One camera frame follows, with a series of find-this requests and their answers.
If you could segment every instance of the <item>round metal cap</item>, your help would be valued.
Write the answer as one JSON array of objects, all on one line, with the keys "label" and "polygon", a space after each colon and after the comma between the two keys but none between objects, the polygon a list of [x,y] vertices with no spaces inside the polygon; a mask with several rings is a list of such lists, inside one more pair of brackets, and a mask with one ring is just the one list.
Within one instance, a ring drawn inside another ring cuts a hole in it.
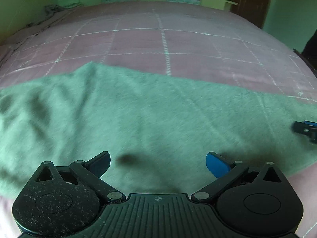
[{"label": "round metal cap", "polygon": [[114,192],[108,193],[107,197],[111,200],[118,200],[123,197],[123,194],[121,192],[114,191]]},{"label": "round metal cap", "polygon": [[194,197],[198,200],[205,200],[209,198],[209,194],[207,192],[196,192]]}]

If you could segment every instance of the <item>green blanket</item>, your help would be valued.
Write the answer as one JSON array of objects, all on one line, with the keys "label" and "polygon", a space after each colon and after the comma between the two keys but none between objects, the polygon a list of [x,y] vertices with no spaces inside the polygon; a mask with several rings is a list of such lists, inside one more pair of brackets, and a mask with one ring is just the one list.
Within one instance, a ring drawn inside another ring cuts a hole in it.
[{"label": "green blanket", "polygon": [[292,133],[316,105],[223,84],[89,63],[0,91],[0,195],[14,198],[42,161],[110,152],[102,176],[126,195],[193,193],[214,180],[209,151],[290,175],[317,160]]}]

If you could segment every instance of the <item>bed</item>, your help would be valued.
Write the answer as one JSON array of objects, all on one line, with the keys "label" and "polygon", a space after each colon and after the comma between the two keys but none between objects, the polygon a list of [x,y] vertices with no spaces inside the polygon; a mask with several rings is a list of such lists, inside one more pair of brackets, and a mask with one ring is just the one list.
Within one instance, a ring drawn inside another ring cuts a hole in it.
[{"label": "bed", "polygon": [[[0,68],[0,88],[94,61],[317,104],[317,79],[309,67],[274,37],[226,11],[166,2],[79,7],[25,37]],[[315,174],[312,165],[289,177],[305,208],[300,237],[317,233]],[[12,203],[0,197],[0,232],[8,238],[19,235]]]}]

